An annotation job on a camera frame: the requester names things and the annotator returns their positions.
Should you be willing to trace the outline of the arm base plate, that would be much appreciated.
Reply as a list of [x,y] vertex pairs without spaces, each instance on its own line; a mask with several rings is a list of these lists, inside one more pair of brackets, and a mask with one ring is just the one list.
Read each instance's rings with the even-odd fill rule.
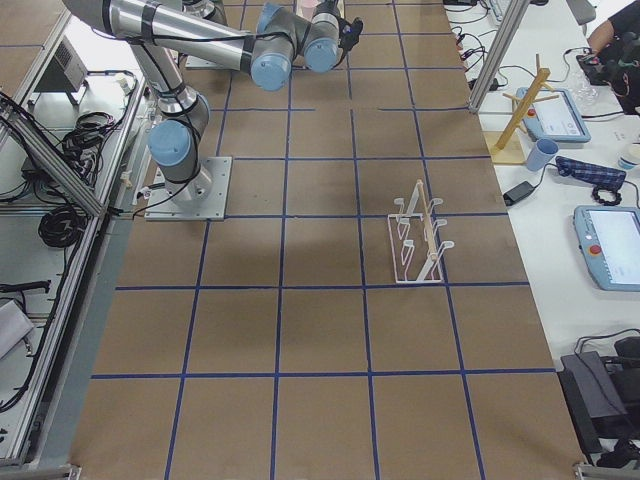
[[235,60],[209,60],[195,56],[189,56],[186,60],[186,68],[192,70],[232,70],[235,71],[239,67],[239,63]]
[[157,167],[154,181],[163,186],[151,192],[144,218],[150,221],[223,220],[231,170],[231,157],[206,157],[201,160],[199,174],[182,189],[180,185],[166,183]]

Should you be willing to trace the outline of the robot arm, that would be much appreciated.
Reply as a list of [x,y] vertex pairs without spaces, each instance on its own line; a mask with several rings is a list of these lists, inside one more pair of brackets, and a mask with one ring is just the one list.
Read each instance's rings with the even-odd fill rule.
[[148,147],[176,203],[203,200],[214,180],[198,154],[209,106],[185,83],[173,53],[244,72],[261,89],[277,91],[289,80],[297,57],[310,70],[325,73],[342,62],[363,31],[362,20],[347,21],[334,1],[318,4],[309,19],[267,3],[256,32],[235,30],[159,1],[68,1],[65,6],[96,31],[130,45],[163,117],[151,130]]

